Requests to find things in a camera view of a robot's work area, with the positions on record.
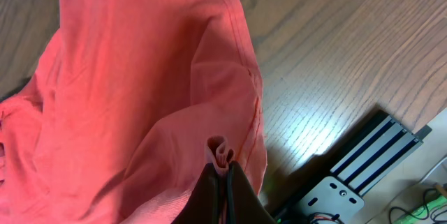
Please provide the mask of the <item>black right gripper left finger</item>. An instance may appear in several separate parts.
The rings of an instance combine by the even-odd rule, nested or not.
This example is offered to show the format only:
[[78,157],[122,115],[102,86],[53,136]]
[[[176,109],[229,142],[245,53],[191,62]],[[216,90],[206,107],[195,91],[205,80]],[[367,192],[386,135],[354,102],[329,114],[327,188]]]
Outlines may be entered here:
[[220,210],[219,193],[218,175],[213,164],[208,163],[173,224],[217,224]]

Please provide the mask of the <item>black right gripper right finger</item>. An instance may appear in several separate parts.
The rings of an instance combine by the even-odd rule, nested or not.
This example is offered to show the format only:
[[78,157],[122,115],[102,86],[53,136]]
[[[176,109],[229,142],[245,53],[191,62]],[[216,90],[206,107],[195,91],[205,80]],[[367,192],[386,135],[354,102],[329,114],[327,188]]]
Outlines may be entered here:
[[275,224],[260,203],[240,164],[232,161],[226,178],[227,213],[230,224]]

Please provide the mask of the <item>red printed t-shirt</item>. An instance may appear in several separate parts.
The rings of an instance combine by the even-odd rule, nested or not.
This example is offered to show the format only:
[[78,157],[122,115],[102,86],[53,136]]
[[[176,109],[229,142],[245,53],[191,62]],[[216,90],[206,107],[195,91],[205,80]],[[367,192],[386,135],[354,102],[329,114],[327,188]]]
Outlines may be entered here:
[[259,192],[262,77],[240,0],[59,0],[1,104],[1,222],[169,223],[222,136]]

